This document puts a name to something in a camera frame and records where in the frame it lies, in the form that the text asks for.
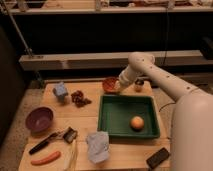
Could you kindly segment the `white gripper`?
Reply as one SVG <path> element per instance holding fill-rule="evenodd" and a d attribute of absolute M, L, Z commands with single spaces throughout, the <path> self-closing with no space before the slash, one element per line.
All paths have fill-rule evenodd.
<path fill-rule="evenodd" d="M 121 90 L 126 89 L 133 84 L 138 77 L 138 73 L 130 66 L 127 66 L 119 75 L 119 85 L 115 85 L 115 92 L 120 93 Z"/>

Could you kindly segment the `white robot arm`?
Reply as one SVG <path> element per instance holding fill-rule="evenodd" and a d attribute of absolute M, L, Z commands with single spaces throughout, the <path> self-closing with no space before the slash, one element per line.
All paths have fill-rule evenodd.
<path fill-rule="evenodd" d="M 213 171 L 213 95 L 159 68 L 150 53 L 132 52 L 116 84 L 123 91 L 142 74 L 175 103 L 171 123 L 171 171 Z"/>

